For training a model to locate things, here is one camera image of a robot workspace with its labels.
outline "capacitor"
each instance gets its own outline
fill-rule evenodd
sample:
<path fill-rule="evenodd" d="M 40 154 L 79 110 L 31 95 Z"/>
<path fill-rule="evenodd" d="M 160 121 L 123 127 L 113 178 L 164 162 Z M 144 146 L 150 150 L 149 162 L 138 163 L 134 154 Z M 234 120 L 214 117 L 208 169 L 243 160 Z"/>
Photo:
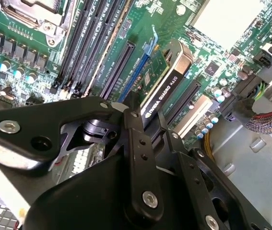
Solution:
<path fill-rule="evenodd" d="M 0 63 L 0 71 L 6 72 L 11 68 L 11 64 L 8 61 L 3 61 Z"/>
<path fill-rule="evenodd" d="M 217 102 L 219 102 L 219 103 L 222 103 L 225 101 L 225 97 L 223 95 L 216 97 L 216 99 L 217 99 Z"/>
<path fill-rule="evenodd" d="M 2 89 L 0 92 L 1 96 L 6 96 L 8 93 L 12 91 L 12 88 L 10 86 L 7 86 L 6 88 Z"/>
<path fill-rule="evenodd" d="M 11 93 L 7 93 L 6 95 L 4 95 L 4 97 L 8 100 L 11 100 L 11 101 L 13 101 L 15 99 L 15 96 L 12 95 Z"/>
<path fill-rule="evenodd" d="M 194 103 L 193 103 L 193 102 L 189 102 L 188 108 L 189 108 L 189 109 L 194 109 Z"/>
<path fill-rule="evenodd" d="M 26 76 L 25 81 L 28 84 L 33 84 L 37 80 L 37 76 L 35 73 L 30 73 L 28 76 Z"/>
<path fill-rule="evenodd" d="M 216 124 L 219 121 L 219 118 L 215 114 L 210 114 L 208 118 L 211 120 L 213 124 Z"/>
<path fill-rule="evenodd" d="M 13 74 L 17 79 L 20 79 L 22 76 L 24 76 L 25 70 L 22 67 L 18 67 Z"/>
<path fill-rule="evenodd" d="M 226 87 L 223 87 L 221 89 L 221 91 L 222 91 L 224 97 L 228 98 L 231 96 L 231 92 Z"/>
<path fill-rule="evenodd" d="M 209 129 L 205 125 L 201 125 L 200 130 L 201 130 L 202 134 L 206 134 L 209 131 Z"/>
<path fill-rule="evenodd" d="M 204 134 L 202 134 L 201 130 L 196 130 L 194 134 L 197 136 L 198 139 L 202 139 Z"/>
<path fill-rule="evenodd" d="M 222 95 L 222 91 L 218 87 L 212 88 L 212 93 L 215 97 L 219 97 Z"/>
<path fill-rule="evenodd" d="M 211 129 L 213 127 L 213 123 L 210 120 L 205 120 L 204 124 L 209 129 Z"/>
<path fill-rule="evenodd" d="M 227 80 L 225 78 L 222 78 L 220 81 L 219 81 L 219 84 L 222 85 L 222 86 L 226 86 L 227 85 Z"/>
<path fill-rule="evenodd" d="M 176 8 L 176 13 L 178 16 L 184 15 L 186 12 L 186 7 L 184 5 L 178 5 Z"/>
<path fill-rule="evenodd" d="M 237 72 L 237 77 L 239 77 L 241 80 L 245 81 L 246 79 L 248 79 L 248 74 L 245 73 L 244 71 L 238 71 Z"/>

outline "hole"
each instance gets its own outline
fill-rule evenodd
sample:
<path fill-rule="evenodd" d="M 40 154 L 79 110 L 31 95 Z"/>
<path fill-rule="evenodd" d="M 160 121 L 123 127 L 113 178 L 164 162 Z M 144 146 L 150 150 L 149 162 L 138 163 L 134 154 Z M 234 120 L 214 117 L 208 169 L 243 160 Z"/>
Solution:
<path fill-rule="evenodd" d="M 140 144 L 145 145 L 146 143 L 143 140 L 139 140 Z"/>
<path fill-rule="evenodd" d="M 220 220 L 222 222 L 226 222 L 228 220 L 228 209 L 225 203 L 219 198 L 214 198 L 213 205 L 214 205 L 214 208 L 216 209 L 216 212 Z"/>
<path fill-rule="evenodd" d="M 256 224 L 253 224 L 253 223 L 251 223 L 251 228 L 253 228 L 254 230 L 260 230 L 260 228 L 257 227 Z"/>
<path fill-rule="evenodd" d="M 199 179 L 195 178 L 194 181 L 195 181 L 195 183 L 200 184 Z"/>
<path fill-rule="evenodd" d="M 141 155 L 141 158 L 144 159 L 145 161 L 148 160 L 148 157 L 147 157 L 145 154 L 142 154 L 142 155 Z"/>
<path fill-rule="evenodd" d="M 117 133 L 115 131 L 112 131 L 112 132 L 108 133 L 107 137 L 109 139 L 114 139 L 117 137 Z"/>
<path fill-rule="evenodd" d="M 48 151 L 51 149 L 52 143 L 46 137 L 34 137 L 31 139 L 31 146 L 38 151 Z"/>

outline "electrolytic capacitor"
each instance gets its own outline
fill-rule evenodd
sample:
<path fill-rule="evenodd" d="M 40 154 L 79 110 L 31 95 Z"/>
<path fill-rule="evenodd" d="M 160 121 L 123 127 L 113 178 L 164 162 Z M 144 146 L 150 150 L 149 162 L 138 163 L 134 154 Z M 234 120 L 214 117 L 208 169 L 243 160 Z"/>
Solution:
<path fill-rule="evenodd" d="M 216 97 L 216 99 L 217 99 L 217 102 L 219 102 L 219 103 L 222 103 L 225 101 L 225 97 L 223 95 Z"/>
<path fill-rule="evenodd" d="M 244 71 L 238 71 L 237 72 L 237 77 L 239 77 L 241 80 L 245 81 L 246 79 L 248 79 L 248 74 L 245 73 Z"/>
<path fill-rule="evenodd" d="M 200 128 L 202 134 L 206 134 L 209 131 L 205 125 L 201 125 L 199 128 Z"/>
<path fill-rule="evenodd" d="M 224 97 L 228 98 L 231 96 L 231 92 L 226 87 L 223 87 L 221 89 L 221 91 L 222 91 Z"/>
<path fill-rule="evenodd" d="M 0 71 L 2 72 L 6 72 L 9 69 L 11 69 L 11 64 L 8 61 L 3 61 L 2 63 L 0 63 Z"/>
<path fill-rule="evenodd" d="M 222 91 L 218 87 L 212 88 L 212 93 L 215 97 L 219 97 L 222 95 Z"/>
<path fill-rule="evenodd" d="M 216 124 L 219 121 L 219 118 L 215 114 L 210 114 L 208 118 L 211 120 L 213 124 Z"/>
<path fill-rule="evenodd" d="M 211 129 L 213 127 L 213 123 L 210 120 L 205 120 L 204 124 L 209 129 Z"/>
<path fill-rule="evenodd" d="M 26 76 L 25 78 L 25 81 L 28 83 L 28 84 L 33 84 L 36 80 L 37 80 L 37 76 L 35 73 L 29 73 L 28 76 Z"/>
<path fill-rule="evenodd" d="M 6 88 L 2 89 L 0 92 L 1 96 L 6 96 L 8 93 L 12 91 L 12 88 L 10 86 L 7 86 Z"/>
<path fill-rule="evenodd" d="M 219 84 L 222 85 L 222 86 L 226 86 L 227 85 L 227 80 L 225 78 L 222 78 L 220 81 L 219 81 Z"/>
<path fill-rule="evenodd" d="M 198 139 L 203 139 L 204 134 L 202 134 L 201 130 L 196 130 L 194 134 L 197 136 Z"/>
<path fill-rule="evenodd" d="M 13 74 L 17 79 L 20 79 L 22 76 L 24 76 L 25 70 L 22 67 L 18 67 Z"/>

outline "screw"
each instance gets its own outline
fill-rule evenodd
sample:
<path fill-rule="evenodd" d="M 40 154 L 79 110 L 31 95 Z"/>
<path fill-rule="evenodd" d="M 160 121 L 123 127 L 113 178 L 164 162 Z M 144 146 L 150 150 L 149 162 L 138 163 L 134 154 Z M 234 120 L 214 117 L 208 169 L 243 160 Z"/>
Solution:
<path fill-rule="evenodd" d="M 154 195 L 154 193 L 150 191 L 145 191 L 142 194 L 142 199 L 148 207 L 157 208 L 158 200 L 157 200 L 157 197 Z"/>
<path fill-rule="evenodd" d="M 105 109 L 107 109 L 108 108 L 108 105 L 106 105 L 105 103 L 100 103 L 100 105 L 101 105 L 101 107 L 103 107 L 103 108 L 105 108 Z"/>
<path fill-rule="evenodd" d="M 19 123 L 16 121 L 2 121 L 0 122 L 0 131 L 8 134 L 18 133 L 21 130 Z"/>
<path fill-rule="evenodd" d="M 132 116 L 134 116 L 134 117 L 138 117 L 138 114 L 135 113 L 135 112 L 131 112 L 130 114 L 131 114 Z"/>
<path fill-rule="evenodd" d="M 55 41 L 53 39 L 49 39 L 48 43 L 53 46 L 55 44 Z"/>
<path fill-rule="evenodd" d="M 177 133 L 172 133 L 172 136 L 173 136 L 175 139 L 178 139 L 178 134 L 177 134 Z"/>
<path fill-rule="evenodd" d="M 50 23 L 43 23 L 43 30 L 49 31 L 52 27 L 52 24 Z"/>
<path fill-rule="evenodd" d="M 217 221 L 210 215 L 205 216 L 206 223 L 211 230 L 219 230 Z"/>
<path fill-rule="evenodd" d="M 198 155 L 199 155 L 200 157 L 204 157 L 204 154 L 203 154 L 200 150 L 198 150 Z"/>

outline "black ram slot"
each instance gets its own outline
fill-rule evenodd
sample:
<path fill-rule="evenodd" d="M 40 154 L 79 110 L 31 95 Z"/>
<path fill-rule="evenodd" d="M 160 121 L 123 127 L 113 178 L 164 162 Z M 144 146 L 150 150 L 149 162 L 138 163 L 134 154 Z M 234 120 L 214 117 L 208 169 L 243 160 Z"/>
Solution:
<path fill-rule="evenodd" d="M 187 87 L 187 89 L 183 92 L 178 101 L 173 105 L 172 109 L 166 114 L 165 118 L 169 124 L 171 124 L 175 118 L 182 112 L 184 107 L 193 99 L 195 94 L 201 88 L 201 84 L 193 80 L 192 83 Z"/>
<path fill-rule="evenodd" d="M 121 52 L 118 60 L 116 61 L 115 66 L 113 67 L 108 77 L 106 85 L 103 87 L 100 97 L 104 98 L 105 100 L 108 99 L 111 91 L 113 90 L 115 84 L 117 83 L 118 78 L 120 77 L 123 69 L 125 68 L 126 63 L 128 62 L 132 52 L 134 51 L 134 48 L 135 44 L 131 43 L 130 41 L 126 43 L 123 51 Z"/>
<path fill-rule="evenodd" d="M 78 44 L 78 40 L 82 34 L 83 31 L 83 27 L 87 21 L 87 17 L 88 17 L 88 12 L 92 6 L 93 0 L 89 0 L 85 2 L 85 5 L 83 7 L 82 12 L 80 13 L 80 18 L 77 22 L 76 28 L 75 28 L 75 32 L 72 36 L 72 40 L 69 42 L 69 44 L 71 45 L 68 49 L 67 54 L 65 55 L 65 58 L 63 60 L 61 69 L 60 69 L 60 73 L 58 75 L 58 77 L 55 79 L 53 85 L 51 86 L 50 92 L 52 94 L 56 94 L 58 91 L 58 87 L 63 83 L 65 77 L 66 77 L 66 73 L 69 69 L 69 65 L 70 65 L 70 61 L 75 53 L 77 44 Z"/>

